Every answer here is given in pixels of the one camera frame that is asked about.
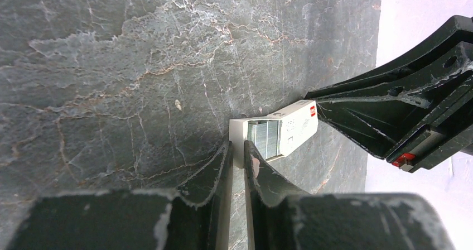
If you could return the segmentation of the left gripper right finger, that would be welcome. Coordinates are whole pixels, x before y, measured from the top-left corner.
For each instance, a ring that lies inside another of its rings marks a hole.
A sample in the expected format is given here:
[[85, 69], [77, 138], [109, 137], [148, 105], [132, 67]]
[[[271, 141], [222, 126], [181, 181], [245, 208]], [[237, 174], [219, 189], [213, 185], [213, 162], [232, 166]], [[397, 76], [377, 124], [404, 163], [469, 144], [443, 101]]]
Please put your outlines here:
[[312, 195], [244, 142], [249, 249], [453, 249], [416, 194]]

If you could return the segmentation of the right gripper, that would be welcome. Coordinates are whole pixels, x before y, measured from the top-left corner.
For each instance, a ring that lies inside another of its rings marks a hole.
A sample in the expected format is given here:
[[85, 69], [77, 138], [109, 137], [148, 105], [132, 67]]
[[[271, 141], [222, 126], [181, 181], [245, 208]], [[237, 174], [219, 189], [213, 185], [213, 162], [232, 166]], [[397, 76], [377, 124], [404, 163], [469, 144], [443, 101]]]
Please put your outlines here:
[[472, 146], [471, 43], [472, 18], [454, 15], [396, 59], [305, 99], [371, 155], [409, 173], [430, 170]]

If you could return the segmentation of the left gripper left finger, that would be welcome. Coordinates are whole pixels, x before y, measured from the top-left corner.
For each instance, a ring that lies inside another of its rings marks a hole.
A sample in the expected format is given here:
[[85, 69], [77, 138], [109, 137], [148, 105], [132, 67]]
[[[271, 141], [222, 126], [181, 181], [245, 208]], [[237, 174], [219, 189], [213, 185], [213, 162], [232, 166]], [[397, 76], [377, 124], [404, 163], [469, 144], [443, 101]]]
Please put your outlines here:
[[82, 190], [36, 200], [8, 249], [227, 249], [233, 145], [174, 188]]

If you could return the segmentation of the staple box grey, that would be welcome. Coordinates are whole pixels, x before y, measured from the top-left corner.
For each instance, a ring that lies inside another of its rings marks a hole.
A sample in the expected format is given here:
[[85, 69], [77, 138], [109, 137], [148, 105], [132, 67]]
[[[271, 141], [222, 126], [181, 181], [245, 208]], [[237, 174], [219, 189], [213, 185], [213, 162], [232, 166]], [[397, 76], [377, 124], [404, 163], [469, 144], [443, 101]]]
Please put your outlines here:
[[282, 120], [271, 117], [231, 119], [229, 141], [233, 144], [234, 165], [244, 167], [244, 142], [251, 141], [266, 161], [283, 157], [280, 149]]

